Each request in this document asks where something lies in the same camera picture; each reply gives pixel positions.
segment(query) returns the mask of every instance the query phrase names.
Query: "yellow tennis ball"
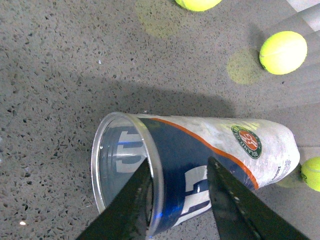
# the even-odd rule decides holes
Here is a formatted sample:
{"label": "yellow tennis ball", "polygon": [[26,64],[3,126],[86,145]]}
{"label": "yellow tennis ball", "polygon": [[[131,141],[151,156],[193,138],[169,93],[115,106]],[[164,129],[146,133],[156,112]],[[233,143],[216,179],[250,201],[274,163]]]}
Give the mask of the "yellow tennis ball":
{"label": "yellow tennis ball", "polygon": [[301,66],[307,56],[307,42],[294,31],[281,31],[269,37],[260,50],[260,62],[270,73],[288,74]]}
{"label": "yellow tennis ball", "polygon": [[301,175],[305,183],[320,192],[320,157],[313,157],[301,167]]}
{"label": "yellow tennis ball", "polygon": [[222,0],[175,0],[181,7],[195,12],[203,12],[213,8]]}

